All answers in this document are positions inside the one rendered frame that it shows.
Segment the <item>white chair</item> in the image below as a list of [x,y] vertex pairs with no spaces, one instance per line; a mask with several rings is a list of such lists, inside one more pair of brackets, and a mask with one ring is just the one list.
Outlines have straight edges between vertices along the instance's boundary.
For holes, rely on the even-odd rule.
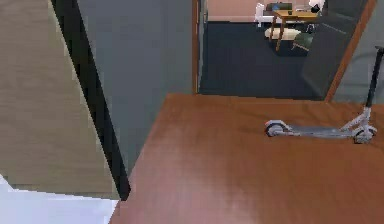
[[258,3],[255,7],[254,22],[258,27],[261,27],[264,23],[271,23],[273,20],[273,12],[266,9],[266,6]]

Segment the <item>cream round cushion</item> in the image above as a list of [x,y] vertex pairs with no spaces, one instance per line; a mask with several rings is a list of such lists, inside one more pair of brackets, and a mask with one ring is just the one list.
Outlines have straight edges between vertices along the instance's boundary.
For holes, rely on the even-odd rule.
[[[298,34],[300,34],[299,30],[285,28],[282,39],[285,41],[293,41]],[[280,29],[274,28],[272,31],[271,28],[268,28],[265,30],[264,35],[266,38],[272,37],[273,40],[277,40],[280,36]]]

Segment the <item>grey kick scooter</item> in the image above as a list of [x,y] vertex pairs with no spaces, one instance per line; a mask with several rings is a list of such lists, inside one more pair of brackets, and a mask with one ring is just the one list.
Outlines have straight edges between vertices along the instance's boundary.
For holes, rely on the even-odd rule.
[[377,129],[369,124],[375,96],[381,62],[384,59],[384,47],[376,46],[374,68],[369,85],[367,99],[362,112],[340,128],[289,125],[283,120],[269,120],[265,123],[264,132],[268,137],[274,136],[306,136],[316,138],[345,139],[352,138],[355,144],[369,143],[377,134]]

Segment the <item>green seat chair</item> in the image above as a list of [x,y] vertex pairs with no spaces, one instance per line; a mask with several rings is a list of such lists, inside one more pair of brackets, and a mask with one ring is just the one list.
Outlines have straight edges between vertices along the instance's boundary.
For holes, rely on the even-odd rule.
[[309,51],[314,35],[310,33],[299,33],[293,40],[292,48],[301,48],[305,51]]

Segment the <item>wooden table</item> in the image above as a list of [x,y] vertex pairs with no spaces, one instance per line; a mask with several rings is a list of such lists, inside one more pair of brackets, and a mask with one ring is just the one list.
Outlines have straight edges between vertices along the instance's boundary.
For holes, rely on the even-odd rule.
[[281,19],[281,25],[280,25],[279,36],[278,36],[276,47],[275,47],[276,51],[280,49],[280,44],[283,38],[284,29],[287,21],[314,22],[317,19],[317,17],[318,17],[317,13],[312,13],[308,11],[274,10],[269,41],[272,41],[275,24],[278,18]]

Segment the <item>tan wooden cabinet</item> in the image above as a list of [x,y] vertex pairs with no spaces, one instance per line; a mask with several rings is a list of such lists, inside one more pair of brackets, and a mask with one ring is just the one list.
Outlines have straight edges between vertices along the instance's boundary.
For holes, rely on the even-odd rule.
[[78,0],[0,0],[0,175],[17,190],[129,196]]

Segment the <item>dark grey room door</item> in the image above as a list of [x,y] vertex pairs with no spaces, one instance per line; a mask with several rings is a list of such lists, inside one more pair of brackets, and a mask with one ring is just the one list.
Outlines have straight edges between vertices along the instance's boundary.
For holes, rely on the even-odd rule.
[[302,69],[319,100],[336,92],[378,0],[325,0]]

